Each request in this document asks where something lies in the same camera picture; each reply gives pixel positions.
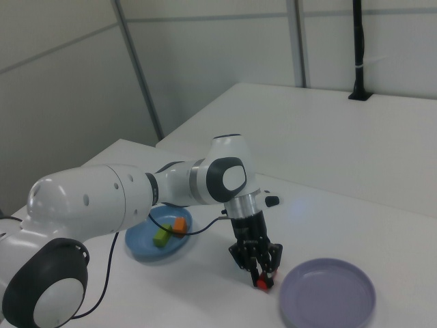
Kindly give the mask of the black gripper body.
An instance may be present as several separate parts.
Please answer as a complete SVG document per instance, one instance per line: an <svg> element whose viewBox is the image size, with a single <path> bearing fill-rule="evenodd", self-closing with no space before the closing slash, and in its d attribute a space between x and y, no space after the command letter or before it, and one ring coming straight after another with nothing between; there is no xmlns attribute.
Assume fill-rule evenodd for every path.
<svg viewBox="0 0 437 328"><path fill-rule="evenodd" d="M270 243L263 211L245 218L231 219L231 225L239 247L267 247Z"/></svg>

